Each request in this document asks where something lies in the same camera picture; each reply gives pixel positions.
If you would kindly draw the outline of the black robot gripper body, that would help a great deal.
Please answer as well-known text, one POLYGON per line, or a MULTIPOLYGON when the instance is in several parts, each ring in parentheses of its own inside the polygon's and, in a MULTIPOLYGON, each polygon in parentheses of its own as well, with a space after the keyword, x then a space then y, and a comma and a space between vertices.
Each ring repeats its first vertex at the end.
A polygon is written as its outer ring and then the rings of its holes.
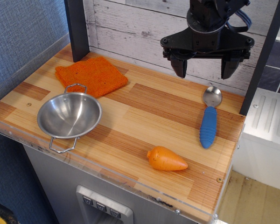
POLYGON ((199 33, 187 28, 162 38, 160 44, 163 47, 163 56, 169 60, 220 58, 226 61, 243 61, 250 57, 255 41, 226 27, 212 33, 199 33))

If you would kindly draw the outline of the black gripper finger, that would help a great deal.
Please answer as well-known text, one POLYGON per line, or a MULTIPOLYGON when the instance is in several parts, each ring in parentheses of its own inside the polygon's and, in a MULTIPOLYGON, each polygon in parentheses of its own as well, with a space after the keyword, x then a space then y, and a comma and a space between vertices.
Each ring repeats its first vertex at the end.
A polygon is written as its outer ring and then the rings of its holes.
POLYGON ((187 60, 180 60, 175 57, 171 57, 170 61, 175 74, 180 78, 185 78, 187 72, 187 60))
POLYGON ((221 61, 221 78, 230 78, 237 68, 238 59, 224 57, 221 61))

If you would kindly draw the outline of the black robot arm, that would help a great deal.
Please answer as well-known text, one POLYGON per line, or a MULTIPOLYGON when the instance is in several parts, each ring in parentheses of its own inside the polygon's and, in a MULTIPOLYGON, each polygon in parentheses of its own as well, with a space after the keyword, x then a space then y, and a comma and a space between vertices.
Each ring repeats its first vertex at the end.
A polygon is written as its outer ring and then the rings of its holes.
POLYGON ((221 59, 221 78, 232 76, 238 65, 250 57, 254 39, 244 35, 252 25, 242 7, 249 0, 191 0, 188 27, 161 39, 163 56, 177 76, 185 78, 191 58, 221 59))

